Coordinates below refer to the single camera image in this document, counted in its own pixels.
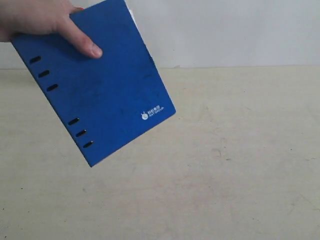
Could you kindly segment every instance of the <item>blue folder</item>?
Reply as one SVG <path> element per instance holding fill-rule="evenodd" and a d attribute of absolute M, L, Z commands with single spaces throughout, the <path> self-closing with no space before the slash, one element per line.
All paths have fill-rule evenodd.
<path fill-rule="evenodd" d="M 12 44 L 93 167 L 176 110 L 124 0 L 70 18 L 103 50 L 100 59 L 58 34 L 21 34 Z"/>

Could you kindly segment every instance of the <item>logo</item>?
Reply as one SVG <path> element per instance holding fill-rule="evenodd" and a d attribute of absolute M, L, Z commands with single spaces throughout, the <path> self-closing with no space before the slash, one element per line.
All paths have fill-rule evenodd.
<path fill-rule="evenodd" d="M 147 111 L 147 113 L 144 111 L 141 114 L 141 117 L 143 120 L 148 120 L 149 118 L 151 118 L 152 116 L 156 115 L 157 113 L 161 112 L 164 109 L 164 107 L 160 107 L 159 105 L 150 109 L 149 111 Z"/>

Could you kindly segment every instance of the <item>wall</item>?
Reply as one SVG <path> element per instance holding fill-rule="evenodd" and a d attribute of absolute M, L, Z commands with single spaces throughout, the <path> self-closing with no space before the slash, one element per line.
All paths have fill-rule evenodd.
<path fill-rule="evenodd" d="M 74 0 L 88 7 L 98 0 Z M 320 64 L 319 0 L 127 0 L 159 67 Z M 0 43 L 0 68 L 24 67 Z"/>

